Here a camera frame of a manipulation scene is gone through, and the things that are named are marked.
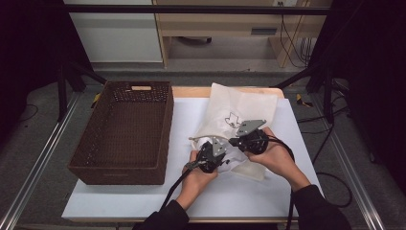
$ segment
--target person's left hand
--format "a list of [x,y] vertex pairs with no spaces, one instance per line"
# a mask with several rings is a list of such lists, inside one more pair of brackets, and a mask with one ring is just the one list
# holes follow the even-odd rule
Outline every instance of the person's left hand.
[[[190,162],[196,160],[197,150],[191,152]],[[182,191],[176,201],[187,210],[197,197],[204,191],[206,186],[218,176],[217,170],[212,173],[205,173],[200,168],[195,168],[182,182]]]

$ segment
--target metal frame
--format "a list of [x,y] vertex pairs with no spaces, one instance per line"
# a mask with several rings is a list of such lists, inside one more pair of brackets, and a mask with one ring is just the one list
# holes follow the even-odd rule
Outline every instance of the metal frame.
[[[330,8],[283,8],[283,7],[245,7],[245,6],[146,6],[146,5],[41,5],[43,11],[52,12],[103,12],[103,13],[223,13],[223,14],[284,14],[284,15],[329,15],[330,13],[347,12],[347,10],[332,10]],[[296,81],[305,74],[292,78]],[[34,188],[44,171],[48,160],[58,143],[58,140],[66,128],[76,103],[79,99],[79,93],[74,96],[68,104],[66,116],[56,124],[54,132],[50,136],[43,151],[35,162],[24,185],[20,189],[13,204],[5,216],[1,219],[0,229],[12,229],[17,223],[25,205],[30,199]],[[333,132],[333,145],[337,148],[337,157],[341,167],[350,182],[350,187],[358,201],[361,212],[364,215],[366,223],[370,229],[385,229],[383,223],[373,207],[372,201],[362,185],[355,169],[351,165],[337,135]]]

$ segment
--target black curtain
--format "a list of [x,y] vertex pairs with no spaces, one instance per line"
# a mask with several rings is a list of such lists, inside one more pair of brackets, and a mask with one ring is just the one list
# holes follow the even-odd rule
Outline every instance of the black curtain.
[[0,143],[24,111],[28,94],[57,81],[62,63],[93,70],[68,12],[44,11],[62,0],[1,0]]
[[[334,1],[339,7],[354,2],[361,1]],[[311,61],[323,58],[333,78],[349,82],[355,123],[371,154],[406,194],[406,1],[365,0],[359,9],[356,5],[353,17],[327,17]],[[330,43],[341,28],[338,39]],[[323,73],[312,75],[308,90],[317,91],[324,79]]]

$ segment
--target aluminum rail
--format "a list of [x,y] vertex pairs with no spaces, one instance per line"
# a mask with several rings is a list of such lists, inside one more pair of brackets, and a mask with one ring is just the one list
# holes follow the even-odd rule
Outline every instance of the aluminum rail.
[[[322,113],[322,103],[319,97],[310,94],[311,100],[315,103],[316,108],[320,114]],[[323,120],[326,128],[328,128],[328,123],[326,119]],[[361,210],[362,215],[364,216],[365,222],[368,224],[368,227],[371,230],[384,230],[385,226],[377,213],[370,196],[367,193],[364,185],[361,182],[361,179],[358,176],[354,166],[351,164],[350,159],[338,138],[337,133],[333,130],[331,132],[331,142],[333,147],[336,149],[335,154],[337,160],[340,163],[343,174],[349,182],[349,186],[353,193],[354,198],[358,203],[358,207]]]
[[190,5],[41,5],[46,11],[102,12],[102,13],[221,13],[221,14],[283,14],[329,15],[347,12],[346,9],[311,7],[256,7],[256,6],[190,6]]
[[2,217],[0,222],[0,229],[1,230],[11,230],[14,228],[15,224],[17,223],[18,219],[20,218],[27,202],[29,201],[36,184],[39,181],[45,167],[49,159],[51,158],[55,147],[62,135],[64,129],[66,128],[69,120],[72,117],[72,114],[75,110],[75,107],[78,103],[79,97],[81,93],[74,92],[72,98],[68,104],[68,111],[64,117],[64,119],[56,123],[54,131],[52,132],[51,136],[49,137],[45,147],[42,149],[42,152],[39,154],[33,168],[30,171],[30,174],[27,176],[23,186],[21,187],[20,191],[18,192],[14,202],[12,203],[11,207],[9,208],[8,212]]

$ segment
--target person's hand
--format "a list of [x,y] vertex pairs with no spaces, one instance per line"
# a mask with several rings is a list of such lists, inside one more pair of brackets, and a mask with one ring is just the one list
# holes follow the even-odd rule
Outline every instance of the person's hand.
[[[198,151],[193,150],[191,152],[190,162],[196,159]],[[176,201],[182,206],[184,210],[187,210],[197,197],[204,191],[206,186],[218,176],[217,170],[212,173],[205,173],[200,168],[195,168],[189,173],[188,176],[182,182],[182,191]]]
[[[275,136],[269,127],[263,129],[268,136]],[[307,177],[299,170],[287,149],[276,142],[269,142],[266,151],[255,155],[252,152],[244,152],[252,162],[260,163],[271,172],[284,177],[291,185],[292,190],[297,190],[310,184]]]

